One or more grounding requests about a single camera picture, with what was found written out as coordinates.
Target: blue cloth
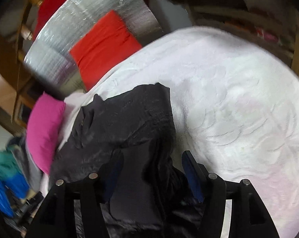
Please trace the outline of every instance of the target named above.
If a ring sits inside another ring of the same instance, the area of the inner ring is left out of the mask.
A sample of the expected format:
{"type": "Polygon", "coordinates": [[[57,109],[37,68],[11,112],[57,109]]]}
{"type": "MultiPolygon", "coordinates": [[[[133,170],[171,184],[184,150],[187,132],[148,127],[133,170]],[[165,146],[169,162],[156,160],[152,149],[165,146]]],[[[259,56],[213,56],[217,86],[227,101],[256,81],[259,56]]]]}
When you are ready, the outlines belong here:
{"type": "Polygon", "coordinates": [[[182,167],[185,171],[185,175],[188,180],[189,187],[195,199],[197,199],[200,203],[204,201],[204,195],[202,192],[201,181],[199,176],[197,175],[196,170],[194,169],[193,165],[191,164],[190,159],[188,156],[183,153],[182,154],[182,167]]]}
{"type": "Polygon", "coordinates": [[[13,210],[11,209],[8,197],[5,194],[6,187],[0,181],[0,211],[9,217],[13,217],[13,210]]]}
{"type": "Polygon", "coordinates": [[[7,188],[12,191],[16,198],[23,199],[29,191],[29,186],[24,176],[20,173],[17,173],[5,181],[0,181],[0,211],[9,217],[13,217],[14,213],[5,193],[7,188]]]}
{"type": "Polygon", "coordinates": [[[17,173],[13,177],[8,178],[3,183],[12,191],[13,195],[18,199],[24,199],[30,188],[25,180],[24,175],[20,173],[17,173]]]}

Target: pink pillow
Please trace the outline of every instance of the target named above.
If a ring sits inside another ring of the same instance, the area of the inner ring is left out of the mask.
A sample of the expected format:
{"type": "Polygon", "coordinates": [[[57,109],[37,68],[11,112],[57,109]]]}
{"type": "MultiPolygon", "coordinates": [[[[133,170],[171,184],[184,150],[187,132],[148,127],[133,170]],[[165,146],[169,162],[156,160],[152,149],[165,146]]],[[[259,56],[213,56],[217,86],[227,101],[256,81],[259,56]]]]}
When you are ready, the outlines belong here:
{"type": "Polygon", "coordinates": [[[65,108],[63,101],[43,93],[35,103],[28,121],[26,146],[35,164],[46,174],[49,174],[55,155],[65,108]]]}

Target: wooden frame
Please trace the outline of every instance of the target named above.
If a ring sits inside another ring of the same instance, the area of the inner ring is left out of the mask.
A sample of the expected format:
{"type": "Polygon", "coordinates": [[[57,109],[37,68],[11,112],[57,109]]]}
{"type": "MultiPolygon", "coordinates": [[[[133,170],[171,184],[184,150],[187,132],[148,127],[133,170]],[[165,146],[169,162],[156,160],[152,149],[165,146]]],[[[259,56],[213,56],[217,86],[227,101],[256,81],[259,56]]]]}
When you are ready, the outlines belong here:
{"type": "Polygon", "coordinates": [[[15,50],[16,50],[16,60],[17,62],[23,63],[24,62],[24,57],[22,56],[24,53],[23,51],[23,40],[25,39],[25,32],[29,31],[27,26],[26,26],[26,22],[27,19],[29,17],[31,8],[33,5],[36,6],[40,6],[42,4],[42,0],[28,0],[24,9],[23,9],[23,14],[22,14],[22,18],[21,18],[21,23],[19,28],[17,29],[17,38],[16,38],[16,43],[15,43],[15,50]]]}
{"type": "Polygon", "coordinates": [[[33,84],[35,83],[34,80],[30,80],[25,87],[21,90],[20,94],[18,95],[18,98],[16,100],[16,104],[14,107],[14,113],[13,113],[13,120],[20,126],[22,126],[23,128],[26,129],[27,127],[27,123],[23,122],[20,118],[20,110],[22,105],[26,105],[28,108],[33,109],[34,105],[35,105],[35,100],[33,98],[31,98],[28,95],[28,90],[33,86],[33,84]]]}

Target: white cloth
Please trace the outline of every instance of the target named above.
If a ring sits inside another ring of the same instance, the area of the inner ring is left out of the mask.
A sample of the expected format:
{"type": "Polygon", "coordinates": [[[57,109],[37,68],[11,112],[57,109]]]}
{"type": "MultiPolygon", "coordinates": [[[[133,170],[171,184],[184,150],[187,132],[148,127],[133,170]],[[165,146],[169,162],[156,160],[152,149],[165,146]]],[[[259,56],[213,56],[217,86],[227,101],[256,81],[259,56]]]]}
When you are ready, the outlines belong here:
{"type": "Polygon", "coordinates": [[[46,173],[43,173],[43,177],[40,184],[40,192],[44,197],[49,193],[49,176],[46,173]]]}
{"type": "MultiPolygon", "coordinates": [[[[188,149],[224,180],[249,179],[280,237],[295,237],[299,79],[267,51],[226,32],[196,27],[171,33],[118,64],[87,94],[66,98],[60,148],[79,108],[94,94],[105,100],[157,82],[170,88],[175,166],[181,168],[181,153],[188,149]]],[[[228,231],[225,221],[222,237],[228,231]]]]}

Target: black jacket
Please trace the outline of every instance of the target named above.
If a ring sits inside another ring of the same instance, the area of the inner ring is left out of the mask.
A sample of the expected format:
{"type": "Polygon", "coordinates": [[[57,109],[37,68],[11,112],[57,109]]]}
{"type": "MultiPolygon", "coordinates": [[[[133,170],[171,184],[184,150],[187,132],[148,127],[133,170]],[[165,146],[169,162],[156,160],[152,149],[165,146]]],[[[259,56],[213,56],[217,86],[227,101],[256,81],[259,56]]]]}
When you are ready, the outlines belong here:
{"type": "MultiPolygon", "coordinates": [[[[50,187],[58,179],[72,182],[98,172],[120,149],[125,157],[121,176],[111,200],[101,205],[110,237],[194,238],[203,209],[172,165],[174,139],[169,88],[141,85],[105,101],[95,95],[80,109],[71,136],[55,156],[50,187]]],[[[75,216],[84,237],[79,202],[75,216]]]]}

